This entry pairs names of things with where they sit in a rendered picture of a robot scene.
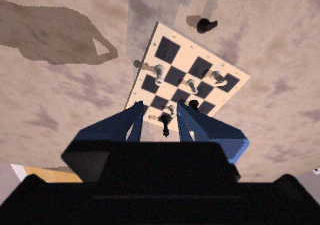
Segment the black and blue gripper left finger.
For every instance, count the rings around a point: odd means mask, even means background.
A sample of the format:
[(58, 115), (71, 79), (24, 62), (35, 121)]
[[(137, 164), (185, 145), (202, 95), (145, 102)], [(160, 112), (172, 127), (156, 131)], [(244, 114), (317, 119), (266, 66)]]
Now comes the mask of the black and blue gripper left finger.
[[(140, 141), (143, 124), (143, 101), (128, 109), (85, 127), (76, 134), (74, 140)], [(136, 120), (135, 120), (136, 119)], [(133, 125), (133, 127), (131, 127)], [(126, 140), (127, 132), (132, 128)], [(71, 141), (71, 142), (72, 142)]]

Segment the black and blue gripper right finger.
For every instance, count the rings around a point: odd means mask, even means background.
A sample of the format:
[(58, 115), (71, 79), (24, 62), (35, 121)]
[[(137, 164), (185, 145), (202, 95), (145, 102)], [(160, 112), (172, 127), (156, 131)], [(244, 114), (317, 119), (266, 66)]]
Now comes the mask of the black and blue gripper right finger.
[[(180, 142), (217, 142), (230, 164), (235, 165), (250, 145), (240, 129), (201, 113), (180, 100), (177, 101), (176, 114)], [(193, 131), (194, 139), (187, 126)]]

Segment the black and cream chessboard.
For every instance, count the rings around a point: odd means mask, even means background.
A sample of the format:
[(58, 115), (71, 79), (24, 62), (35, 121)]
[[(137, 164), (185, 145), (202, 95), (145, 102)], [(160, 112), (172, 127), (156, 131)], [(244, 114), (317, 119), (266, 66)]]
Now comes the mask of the black and cream chessboard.
[[(164, 84), (156, 85), (154, 67), (163, 65)], [(216, 86), (210, 76), (220, 71), (226, 85)], [(161, 117), (170, 117), (168, 129), (178, 131), (177, 101), (189, 106), (199, 102), (198, 111), (212, 116), (248, 79), (249, 75), (211, 54), (159, 22), (126, 109), (143, 101), (143, 120), (162, 126)], [(186, 82), (195, 80), (198, 92), (193, 94)], [(171, 117), (169, 106), (175, 106)], [(126, 110), (125, 109), (125, 110)]]

